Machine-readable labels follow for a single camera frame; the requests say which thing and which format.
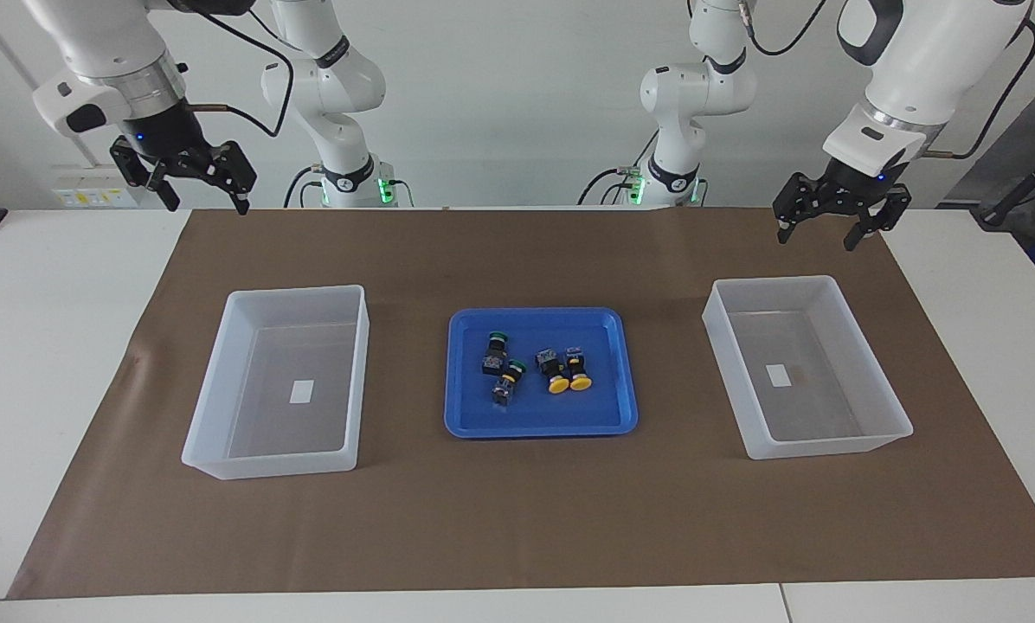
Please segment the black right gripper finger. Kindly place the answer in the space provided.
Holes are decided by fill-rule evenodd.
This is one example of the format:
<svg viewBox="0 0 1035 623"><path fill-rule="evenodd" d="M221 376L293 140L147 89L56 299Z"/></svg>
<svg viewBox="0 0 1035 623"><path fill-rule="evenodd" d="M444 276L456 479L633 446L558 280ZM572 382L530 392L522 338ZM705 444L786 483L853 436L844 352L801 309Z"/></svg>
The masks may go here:
<svg viewBox="0 0 1035 623"><path fill-rule="evenodd" d="M118 167L119 174L125 178L126 185L157 194L169 212L177 212L180 209L180 197L168 181L168 166L154 164L152 169L146 167L126 137L115 138L109 152Z"/></svg>
<svg viewBox="0 0 1035 623"><path fill-rule="evenodd" d="M240 215L246 215L252 209L248 195L256 180L256 170L238 143L228 141L210 147L210 184L228 194Z"/></svg>

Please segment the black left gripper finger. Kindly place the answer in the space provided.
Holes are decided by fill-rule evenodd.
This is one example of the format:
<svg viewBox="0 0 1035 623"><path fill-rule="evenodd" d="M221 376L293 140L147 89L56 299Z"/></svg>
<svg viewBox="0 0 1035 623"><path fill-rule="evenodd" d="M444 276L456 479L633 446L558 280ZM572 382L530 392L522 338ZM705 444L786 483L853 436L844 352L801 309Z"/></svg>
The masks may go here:
<svg viewBox="0 0 1035 623"><path fill-rule="evenodd" d="M778 222L779 244L788 243L800 222L809 221L821 214L819 186L819 180L812 180L803 173L794 173L772 201L772 213Z"/></svg>
<svg viewBox="0 0 1035 623"><path fill-rule="evenodd" d="M866 237L882 230L892 230L910 207L910 201L912 196L906 186L892 186L880 202L855 196L851 204L858 220L845 236L845 250L852 253Z"/></svg>

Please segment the green push button switch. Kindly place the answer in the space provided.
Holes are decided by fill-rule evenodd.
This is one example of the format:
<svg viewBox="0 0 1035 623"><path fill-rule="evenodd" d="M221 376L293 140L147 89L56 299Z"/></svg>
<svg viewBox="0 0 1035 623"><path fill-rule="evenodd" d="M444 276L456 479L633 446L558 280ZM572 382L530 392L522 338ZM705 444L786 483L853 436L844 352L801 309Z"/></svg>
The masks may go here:
<svg viewBox="0 0 1035 623"><path fill-rule="evenodd" d="M505 370L505 365L507 364L507 343L509 343L509 336L502 331L491 331L487 336L487 347L485 354L481 360L482 374L498 377Z"/></svg>
<svg viewBox="0 0 1035 623"><path fill-rule="evenodd" d="M498 379L492 388L492 400L494 405L507 407L513 400L518 385L528 367L518 359L510 359L509 362L498 375Z"/></svg>

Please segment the black tripod stand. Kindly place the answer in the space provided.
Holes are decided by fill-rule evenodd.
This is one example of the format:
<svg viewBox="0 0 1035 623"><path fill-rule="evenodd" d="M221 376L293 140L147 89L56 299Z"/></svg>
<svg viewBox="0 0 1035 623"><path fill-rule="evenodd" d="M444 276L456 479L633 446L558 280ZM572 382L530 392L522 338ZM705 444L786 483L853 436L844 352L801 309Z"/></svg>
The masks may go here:
<svg viewBox="0 0 1035 623"><path fill-rule="evenodd" d="M1025 205L1029 197L1035 197L1035 170L1024 177L1009 192L1005 192L989 210L973 210L974 220L984 230L994 230L1003 225L1013 209Z"/></svg>

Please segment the translucent white plastic box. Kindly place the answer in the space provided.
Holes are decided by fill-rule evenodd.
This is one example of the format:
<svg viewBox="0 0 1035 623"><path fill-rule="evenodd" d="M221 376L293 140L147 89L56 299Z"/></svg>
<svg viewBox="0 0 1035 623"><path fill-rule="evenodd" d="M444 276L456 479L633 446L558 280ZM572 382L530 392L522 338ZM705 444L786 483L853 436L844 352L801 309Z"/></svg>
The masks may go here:
<svg viewBox="0 0 1035 623"><path fill-rule="evenodd" d="M913 434L833 277L719 279L701 319L751 459L866 453ZM792 387L771 386L775 363Z"/></svg>
<svg viewBox="0 0 1035 623"><path fill-rule="evenodd" d="M228 295L181 459L220 480L357 465L369 348L359 285ZM313 379L308 405L291 405Z"/></svg>

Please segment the blue plastic tray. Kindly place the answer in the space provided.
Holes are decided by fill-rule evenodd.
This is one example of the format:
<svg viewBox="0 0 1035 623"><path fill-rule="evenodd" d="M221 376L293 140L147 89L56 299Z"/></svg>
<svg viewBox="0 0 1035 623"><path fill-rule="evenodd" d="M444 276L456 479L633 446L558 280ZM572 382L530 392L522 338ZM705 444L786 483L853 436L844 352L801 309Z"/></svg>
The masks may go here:
<svg viewBox="0 0 1035 623"><path fill-rule="evenodd" d="M605 307L463 309L447 328L445 426L467 440L612 437L635 429L633 391L623 319ZM482 370L493 334L506 335L507 360L524 364L515 395L498 405L498 378ZM535 355L581 350L592 386L553 395Z"/></svg>

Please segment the brown table mat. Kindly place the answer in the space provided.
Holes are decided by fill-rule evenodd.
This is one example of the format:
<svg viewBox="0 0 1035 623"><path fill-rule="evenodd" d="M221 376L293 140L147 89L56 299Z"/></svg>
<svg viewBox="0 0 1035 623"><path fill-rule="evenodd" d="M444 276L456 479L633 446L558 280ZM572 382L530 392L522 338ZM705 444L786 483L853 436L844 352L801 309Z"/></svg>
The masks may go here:
<svg viewBox="0 0 1035 623"><path fill-rule="evenodd" d="M1035 504L882 238L788 244L764 209L197 210L9 588L108 595L1035 577ZM914 433L751 459L704 330L717 279L829 275ZM181 461L228 295L362 285L356 469ZM455 312L623 319L640 421L588 440L443 425Z"/></svg>

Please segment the white wall socket box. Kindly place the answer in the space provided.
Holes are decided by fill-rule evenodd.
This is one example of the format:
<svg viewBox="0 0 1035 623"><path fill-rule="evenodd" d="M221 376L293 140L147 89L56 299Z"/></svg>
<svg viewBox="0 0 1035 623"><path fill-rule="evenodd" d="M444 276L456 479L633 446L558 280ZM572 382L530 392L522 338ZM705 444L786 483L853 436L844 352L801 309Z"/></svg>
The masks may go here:
<svg viewBox="0 0 1035 623"><path fill-rule="evenodd" d="M51 192L63 208L141 209L146 189L127 184L117 166L54 167Z"/></svg>

